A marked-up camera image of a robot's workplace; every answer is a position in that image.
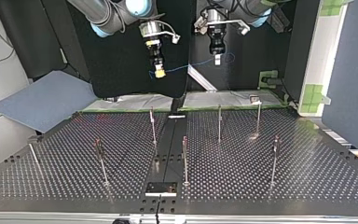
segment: metal post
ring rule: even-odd
[[[278,159],[280,151],[281,151],[281,139],[278,135],[276,135],[275,139],[274,139],[273,151],[274,151],[274,164],[272,166],[272,177],[271,177],[271,186],[272,187],[275,184],[274,178],[275,178],[276,164],[277,164],[277,159]]]
[[[152,129],[153,129],[153,144],[156,147],[157,146],[157,139],[156,139],[156,127],[155,127],[153,107],[150,109],[150,122],[152,123]]]
[[[106,170],[105,170],[105,167],[104,167],[103,160],[101,160],[101,166],[103,167],[103,176],[104,176],[104,179],[105,179],[105,185],[109,185],[109,181],[107,180],[107,175],[106,175]]]
[[[107,179],[106,168],[105,168],[104,163],[103,163],[104,149],[103,149],[103,144],[102,144],[102,141],[101,141],[100,138],[97,138],[95,140],[95,151],[96,151],[96,154],[97,154],[97,159],[100,161],[101,168],[103,169],[104,184],[106,186],[109,186],[110,183],[109,183],[109,180]]]
[[[188,186],[190,185],[190,183],[188,182],[188,176],[187,176],[187,137],[184,136],[183,137],[183,147],[182,147],[182,150],[183,150],[183,159],[185,161],[185,186]]]
[[[34,146],[32,145],[32,143],[29,143],[28,146],[30,147],[30,149],[32,151],[32,155],[34,156],[34,160],[36,161],[37,164],[39,164],[39,159],[36,157],[36,153],[34,153]]]
[[[256,134],[258,134],[259,128],[260,128],[260,115],[261,115],[261,101],[258,102],[258,110],[257,110],[257,126],[255,129]]]
[[[222,141],[222,106],[219,106],[219,143]]]
[[[260,117],[261,117],[261,105],[263,104],[260,100],[260,97],[257,95],[250,95],[249,100],[251,105],[257,105],[257,124],[255,127],[255,134],[253,134],[252,139],[256,139],[260,131]]]

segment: black cable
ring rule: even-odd
[[[77,69],[75,69],[74,66],[71,65],[69,62],[66,63],[66,66],[65,66],[62,70],[65,70],[65,69],[68,68],[68,67],[70,67],[70,68],[72,68],[72,70],[74,70],[74,72],[77,74],[77,77],[78,77],[78,78],[82,79],[83,81],[87,81],[87,82],[90,82],[90,81],[91,81],[91,78],[86,79],[85,77],[83,77],[83,76],[79,73],[79,71],[77,71]]]
[[[11,52],[10,52],[10,54],[9,54],[9,55],[7,55],[5,58],[0,59],[0,62],[5,61],[5,60],[9,59],[9,58],[10,58],[13,54],[14,54],[14,49],[12,49],[12,50],[11,50]]]
[[[283,87],[284,87],[284,90],[285,90],[286,93],[289,95],[289,97],[292,98],[293,104],[295,104],[295,106],[296,106],[297,108],[299,108],[299,107],[298,107],[298,104],[296,103],[295,98],[292,97],[292,95],[290,94],[289,90],[287,90],[286,85],[284,85],[283,78],[280,78],[280,80],[281,80],[281,83],[282,83],[282,85],[283,85]]]
[[[206,0],[209,7],[212,8],[212,9],[215,9],[217,11],[217,13],[219,13],[221,16],[223,16],[226,20],[229,20],[229,17],[228,15],[224,14],[223,12],[219,11],[218,9],[221,8],[219,5],[217,5],[216,3],[212,3],[211,0]]]
[[[241,5],[241,0],[236,0],[236,1],[237,1],[238,7],[240,7],[240,9],[241,9],[244,13],[246,13],[246,14],[248,14],[249,16],[254,17],[254,18],[265,18],[265,17],[269,17],[269,16],[272,15],[272,14],[274,13],[274,11],[275,11],[274,9],[272,9],[271,12],[270,12],[268,15],[257,15],[257,14],[254,14],[254,13],[250,10],[249,5],[248,5],[248,0],[245,0],[245,4],[244,4],[245,7],[246,7],[246,9],[245,9],[245,7],[243,7],[243,5]],[[283,0],[283,1],[279,2],[279,3],[282,3],[282,4],[281,4],[278,8],[283,7],[286,2],[288,2],[288,1]]]
[[[57,43],[58,43],[58,45],[60,46],[60,50],[62,50],[62,53],[63,53],[64,57],[66,58],[65,51],[64,51],[64,49],[63,49],[63,47],[62,47],[62,44],[61,44],[61,42],[60,42],[60,39],[58,38],[58,35],[57,35],[56,31],[54,30],[54,25],[53,25],[53,22],[51,21],[51,18],[50,18],[50,16],[49,16],[49,14],[48,14],[48,11],[46,10],[46,6],[45,6],[45,4],[43,3],[43,1],[41,1],[40,3],[42,4],[43,10],[45,11],[45,14],[46,14],[46,17],[48,18],[48,23],[49,23],[50,26],[51,26],[51,29],[52,29],[52,31],[53,31],[53,34],[54,34],[54,36],[55,36],[56,39],[57,39]],[[63,71],[63,70],[65,70],[66,68],[68,68],[68,66],[71,67],[71,68],[77,73],[77,77],[78,77],[78,78],[82,79],[83,81],[87,81],[87,82],[90,82],[90,81],[91,81],[91,77],[89,78],[89,80],[87,80],[86,78],[84,78],[83,76],[81,76],[81,74],[77,71],[77,69],[75,69],[68,61],[66,62],[65,67],[62,68],[62,69],[60,69],[60,70]]]
[[[268,14],[268,15],[257,15],[257,14],[254,14],[251,9],[249,9],[249,5],[248,5],[248,0],[245,0],[245,7],[246,7],[246,11],[248,12],[248,15],[252,16],[252,17],[255,17],[255,18],[265,18],[265,17],[268,17],[272,14],[272,11]]]

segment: green tape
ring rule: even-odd
[[[306,85],[302,99],[301,113],[317,113],[319,104],[322,102],[323,85]]]
[[[258,87],[260,89],[275,89],[275,88],[277,88],[276,85],[269,85],[265,82],[262,82],[261,80],[263,79],[263,77],[278,77],[277,70],[260,72],[260,76],[258,79]]]
[[[337,16],[341,12],[344,0],[324,0],[320,16]]]
[[[270,2],[269,0],[261,0],[260,2],[261,2],[261,4],[268,6],[268,7],[273,7],[273,6],[277,5],[276,3]]]

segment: metal rod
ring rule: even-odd
[[[39,159],[36,157],[36,153],[34,153],[34,146],[32,145],[32,143],[29,143],[28,146],[30,147],[30,149],[32,151],[32,155],[34,156],[34,160],[36,161],[37,164],[39,164]]]
[[[219,143],[222,141],[222,106],[219,106]]]
[[[274,156],[274,165],[272,166],[272,177],[271,177],[271,186],[274,186],[274,178],[275,178],[275,169],[276,169],[276,164],[277,164],[277,157]]]
[[[273,151],[274,151],[274,164],[272,166],[272,177],[271,177],[271,186],[273,187],[275,182],[274,182],[274,178],[275,178],[275,170],[276,170],[276,164],[277,164],[277,159],[279,157],[280,154],[280,150],[281,150],[281,139],[278,135],[275,136],[274,139],[274,144],[273,144]]]
[[[104,162],[103,162],[103,158],[105,155],[104,149],[103,149],[103,143],[101,138],[97,138],[95,140],[95,151],[97,154],[97,160],[100,161],[101,163],[101,168],[103,169],[103,177],[104,177],[104,184],[106,186],[109,186],[109,180],[107,179],[107,174],[106,174],[106,168],[104,166]]]
[[[261,101],[258,102],[258,110],[257,110],[257,126],[255,129],[256,134],[258,134],[258,131],[260,129],[260,115],[261,115],[261,105],[263,103],[261,103]]]
[[[105,166],[104,166],[104,163],[103,163],[103,159],[101,159],[101,166],[103,167],[103,176],[104,176],[104,179],[105,179],[105,185],[110,185],[109,180],[107,179],[107,174],[106,174]]]
[[[183,158],[185,161],[185,186],[188,186],[190,185],[190,183],[188,182],[188,175],[187,175],[187,137],[186,136],[183,137],[182,143],[183,143],[183,147],[182,147]]]
[[[152,123],[152,129],[153,129],[153,144],[156,146],[157,139],[156,139],[156,127],[155,127],[153,107],[150,109],[150,122]]]

